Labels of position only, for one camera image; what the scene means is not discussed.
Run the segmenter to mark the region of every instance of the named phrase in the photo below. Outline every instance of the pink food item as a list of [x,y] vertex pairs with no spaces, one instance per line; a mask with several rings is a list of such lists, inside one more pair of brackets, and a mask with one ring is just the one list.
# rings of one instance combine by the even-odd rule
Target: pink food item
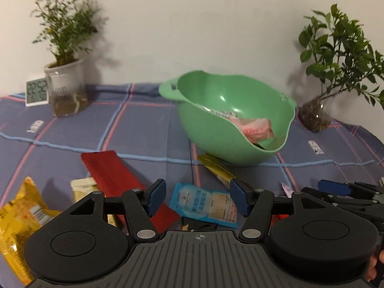
[[284,183],[280,182],[280,184],[282,185],[283,190],[284,190],[285,194],[287,195],[287,197],[292,198],[292,194],[294,193],[294,190]]
[[274,138],[271,121],[262,119],[242,119],[231,117],[229,120],[235,124],[251,143],[258,143],[267,138]]

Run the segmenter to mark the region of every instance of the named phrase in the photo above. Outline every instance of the pink wrapper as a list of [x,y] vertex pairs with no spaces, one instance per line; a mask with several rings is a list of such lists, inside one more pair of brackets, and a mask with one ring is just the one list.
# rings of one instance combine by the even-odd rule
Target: pink wrapper
[[231,117],[229,120],[235,124],[251,143],[258,143],[267,138],[274,138],[271,121],[263,119],[242,119]]

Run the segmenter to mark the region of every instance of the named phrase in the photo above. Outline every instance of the blue packet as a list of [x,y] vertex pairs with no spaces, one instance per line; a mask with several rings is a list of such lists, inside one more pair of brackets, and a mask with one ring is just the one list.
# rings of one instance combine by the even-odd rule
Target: blue packet
[[169,206],[181,216],[237,228],[237,209],[227,192],[177,183]]

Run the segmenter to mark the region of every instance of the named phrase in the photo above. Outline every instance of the black round disc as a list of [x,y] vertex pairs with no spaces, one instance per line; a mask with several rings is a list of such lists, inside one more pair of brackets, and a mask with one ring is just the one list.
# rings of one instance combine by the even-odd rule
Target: black round disc
[[58,283],[81,283],[115,270],[127,257],[128,240],[117,227],[84,215],[58,216],[24,247],[33,275]]
[[51,248],[59,255],[76,257],[84,255],[95,247],[96,238],[87,232],[64,232],[53,238]]
[[347,236],[349,227],[337,221],[319,220],[304,225],[303,231],[307,236],[315,239],[336,240]]
[[368,220],[337,209],[302,209],[270,230],[271,254],[298,274],[347,272],[364,264],[378,241]]

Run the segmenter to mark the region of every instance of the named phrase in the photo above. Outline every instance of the green bowl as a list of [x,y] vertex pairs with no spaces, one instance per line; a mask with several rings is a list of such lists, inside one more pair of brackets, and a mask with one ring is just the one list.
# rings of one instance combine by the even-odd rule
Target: green bowl
[[[177,101],[181,124],[199,148],[235,165],[256,165],[287,141],[296,103],[264,82],[246,76],[192,71],[159,87],[160,95]],[[275,138],[253,145],[229,120],[212,110],[235,112],[239,118],[268,118]]]

